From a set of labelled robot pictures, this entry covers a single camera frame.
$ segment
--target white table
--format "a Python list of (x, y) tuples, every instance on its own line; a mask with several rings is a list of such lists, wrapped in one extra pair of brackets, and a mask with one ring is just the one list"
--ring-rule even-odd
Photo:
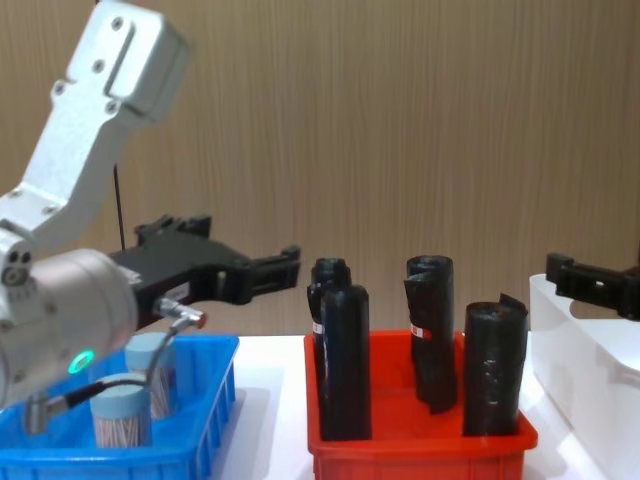
[[(242, 337), (237, 400), (213, 480), (313, 480), (307, 451), (302, 337)], [(527, 363), (520, 408), (538, 430), (525, 480), (606, 480), (557, 412)]]

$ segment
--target blue plastic bin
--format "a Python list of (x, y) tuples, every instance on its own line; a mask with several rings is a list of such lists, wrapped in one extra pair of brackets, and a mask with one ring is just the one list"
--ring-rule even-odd
[[(0, 413), (2, 480), (206, 480), (235, 400), (237, 337), (176, 339), (178, 413), (153, 424), (153, 445), (98, 449), (89, 403), (53, 419), (46, 435), (25, 435), (24, 406)], [(49, 393), (57, 395), (125, 372), (118, 352)]]

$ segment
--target black cylindrical object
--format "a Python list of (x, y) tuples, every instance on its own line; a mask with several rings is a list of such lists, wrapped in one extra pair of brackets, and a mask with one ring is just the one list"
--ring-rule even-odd
[(405, 291), (411, 318), (411, 358), (418, 399), (433, 414), (456, 404), (453, 261), (422, 256), (407, 262)]
[(369, 295), (359, 286), (330, 289), (322, 297), (324, 325), (324, 440), (371, 438)]
[(527, 352), (527, 309), (503, 295), (467, 306), (464, 426), (467, 436), (513, 435)]
[(351, 270), (342, 258), (319, 258), (311, 269), (311, 284), (307, 287), (307, 300), (313, 319), (313, 347), (316, 358), (318, 395), (322, 395), (324, 379), (324, 327), (320, 316), (322, 295), (329, 288), (351, 285)]

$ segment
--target cable connector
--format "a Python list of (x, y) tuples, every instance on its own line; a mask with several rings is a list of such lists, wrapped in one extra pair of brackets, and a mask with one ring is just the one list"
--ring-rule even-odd
[(175, 319), (176, 321), (171, 327), (176, 328), (178, 333), (189, 327), (201, 329), (207, 324), (206, 313), (183, 305), (168, 297), (158, 299), (154, 306), (154, 310), (158, 315)]

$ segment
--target wooden wall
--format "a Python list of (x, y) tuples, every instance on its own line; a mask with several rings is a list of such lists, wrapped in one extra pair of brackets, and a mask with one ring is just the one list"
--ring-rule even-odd
[[(344, 256), (375, 327), (407, 322), (405, 260), (456, 265), (457, 315), (528, 296), (552, 250), (616, 268), (640, 238), (640, 6), (635, 0), (141, 0), (193, 43), (170, 118), (121, 164), (128, 232), (214, 216), (254, 256)], [(0, 0), (0, 145), (18, 178), (91, 9)], [(117, 248), (113, 202), (81, 242)], [(308, 330), (303, 288), (222, 330)]]

